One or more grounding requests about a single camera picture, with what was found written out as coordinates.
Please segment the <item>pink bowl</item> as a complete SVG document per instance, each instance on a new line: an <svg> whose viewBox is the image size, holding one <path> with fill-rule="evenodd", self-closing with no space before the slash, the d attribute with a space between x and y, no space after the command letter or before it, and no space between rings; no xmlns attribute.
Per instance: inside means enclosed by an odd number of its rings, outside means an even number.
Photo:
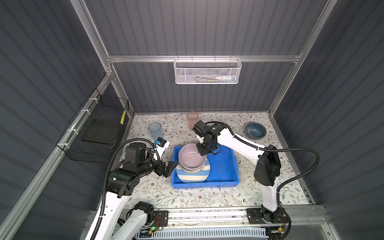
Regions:
<svg viewBox="0 0 384 240"><path fill-rule="evenodd" d="M206 156L202 156L196 144L187 144L183 146L178 154L179 164L187 170L197 169L205 164Z"/></svg>

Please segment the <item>blue plastic bin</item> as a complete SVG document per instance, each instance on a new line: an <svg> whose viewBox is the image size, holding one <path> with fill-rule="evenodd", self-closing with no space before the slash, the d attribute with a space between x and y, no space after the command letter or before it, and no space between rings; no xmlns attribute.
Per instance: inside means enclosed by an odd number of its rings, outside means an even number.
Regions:
<svg viewBox="0 0 384 240"><path fill-rule="evenodd" d="M230 188L240 183L239 167L234 151L222 146L222 150L217 155L207 155L211 165L208 178L201 183L183 183L176 175L176 170L172 173L171 185L174 189L205 189L205 188Z"/></svg>

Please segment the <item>blue translucent cup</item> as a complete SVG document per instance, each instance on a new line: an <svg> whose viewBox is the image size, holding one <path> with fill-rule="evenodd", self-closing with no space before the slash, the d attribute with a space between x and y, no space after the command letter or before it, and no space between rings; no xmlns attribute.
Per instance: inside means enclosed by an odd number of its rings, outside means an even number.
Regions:
<svg viewBox="0 0 384 240"><path fill-rule="evenodd" d="M158 122L153 122L148 126L148 130L154 139L154 141L157 141L158 138L164 138L163 132L162 132L162 126Z"/></svg>

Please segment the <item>dark blue bowl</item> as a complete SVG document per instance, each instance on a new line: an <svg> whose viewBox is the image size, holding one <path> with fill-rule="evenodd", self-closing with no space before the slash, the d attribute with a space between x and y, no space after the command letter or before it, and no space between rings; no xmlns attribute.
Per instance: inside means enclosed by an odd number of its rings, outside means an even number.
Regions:
<svg viewBox="0 0 384 240"><path fill-rule="evenodd" d="M246 135L252 140L260 140L267 134L266 128L260 123L248 123L246 125Z"/></svg>

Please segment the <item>light green bowl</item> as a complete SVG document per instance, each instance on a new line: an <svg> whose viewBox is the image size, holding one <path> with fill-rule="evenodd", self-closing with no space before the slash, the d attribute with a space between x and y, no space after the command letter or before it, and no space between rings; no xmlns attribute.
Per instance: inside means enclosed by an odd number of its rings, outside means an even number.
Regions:
<svg viewBox="0 0 384 240"><path fill-rule="evenodd" d="M181 170L181 171L184 171L184 172L187 173L187 174L197 174L198 172L200 172L201 170L203 170L204 167L205 167L205 165L203 165L203 166L201 166L201 167L199 167L199 168L197 168L197 169L194 169L194 170L187 170L187 169L183 168L183 166L178 165L178 166L177 166L177 169L178 169L178 170Z"/></svg>

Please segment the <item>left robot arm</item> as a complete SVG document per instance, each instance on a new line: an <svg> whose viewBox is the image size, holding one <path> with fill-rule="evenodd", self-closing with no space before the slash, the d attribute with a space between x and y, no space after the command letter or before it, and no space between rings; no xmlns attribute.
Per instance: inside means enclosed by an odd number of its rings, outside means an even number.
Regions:
<svg viewBox="0 0 384 240"><path fill-rule="evenodd" d="M151 173L168 178L178 162L161 160L170 142L133 138L122 142L112 155L105 175L99 209L86 235L87 240L134 240L155 218L154 206L139 202L128 219L115 231L120 214L140 179Z"/></svg>

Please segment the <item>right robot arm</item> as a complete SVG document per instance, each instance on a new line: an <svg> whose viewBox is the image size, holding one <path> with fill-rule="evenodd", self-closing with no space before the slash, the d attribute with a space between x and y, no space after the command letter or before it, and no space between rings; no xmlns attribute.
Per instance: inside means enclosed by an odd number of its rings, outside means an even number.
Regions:
<svg viewBox="0 0 384 240"><path fill-rule="evenodd" d="M275 147L267 148L252 143L235 134L227 124L221 122L209 125L199 121L194 125L193 131L199 139L197 149L201 156L215 154L215 150L225 146L250 160L255 165L254 178L262 185L264 210L270 213L278 210L281 162Z"/></svg>

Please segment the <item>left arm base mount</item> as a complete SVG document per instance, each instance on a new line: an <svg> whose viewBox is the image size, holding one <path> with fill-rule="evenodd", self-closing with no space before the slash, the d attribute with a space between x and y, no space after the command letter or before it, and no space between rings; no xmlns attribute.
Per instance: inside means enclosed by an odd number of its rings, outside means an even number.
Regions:
<svg viewBox="0 0 384 240"><path fill-rule="evenodd" d="M147 219L147 222L141 226L141 231L155 232L161 231L164 227L168 226L169 211L155 210L153 214Z"/></svg>

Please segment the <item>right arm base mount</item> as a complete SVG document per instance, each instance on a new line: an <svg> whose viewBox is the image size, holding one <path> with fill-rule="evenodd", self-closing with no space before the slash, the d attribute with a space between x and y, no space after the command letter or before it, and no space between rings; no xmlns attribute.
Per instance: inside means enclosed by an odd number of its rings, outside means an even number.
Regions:
<svg viewBox="0 0 384 240"><path fill-rule="evenodd" d="M282 207L278 207L274 212L269 211L264 207L248 208L246 209L246 215L250 224L286 225L290 222L290 217Z"/></svg>

